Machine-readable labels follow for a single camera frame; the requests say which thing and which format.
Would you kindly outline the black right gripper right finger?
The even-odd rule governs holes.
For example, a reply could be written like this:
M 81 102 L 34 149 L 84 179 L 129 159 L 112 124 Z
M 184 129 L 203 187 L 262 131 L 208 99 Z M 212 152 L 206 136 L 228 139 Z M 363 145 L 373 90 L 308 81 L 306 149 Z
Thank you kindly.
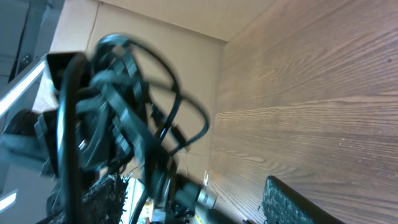
M 265 181 L 262 209 L 267 223 L 343 224 L 273 175 Z

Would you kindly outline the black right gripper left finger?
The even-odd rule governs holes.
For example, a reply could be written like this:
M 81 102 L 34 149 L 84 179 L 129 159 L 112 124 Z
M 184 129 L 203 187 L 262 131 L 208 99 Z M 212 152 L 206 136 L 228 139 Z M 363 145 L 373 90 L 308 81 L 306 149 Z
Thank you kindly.
M 82 196 L 80 223 L 119 223 L 123 214 L 128 180 L 120 175 L 106 175 Z M 47 217 L 38 224 L 66 223 L 61 204 L 60 186 L 56 185 L 46 201 Z

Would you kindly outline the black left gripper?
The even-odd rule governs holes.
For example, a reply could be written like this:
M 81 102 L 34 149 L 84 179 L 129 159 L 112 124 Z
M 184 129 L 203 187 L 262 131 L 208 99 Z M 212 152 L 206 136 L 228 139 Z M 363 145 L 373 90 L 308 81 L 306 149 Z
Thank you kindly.
M 54 94 L 59 95 L 64 77 L 78 77 L 80 87 L 90 81 L 90 63 L 74 64 L 78 52 L 46 56 Z M 1 134 L 1 159 L 39 171 L 41 174 L 58 174 L 57 152 L 58 109 L 36 113 L 19 111 Z

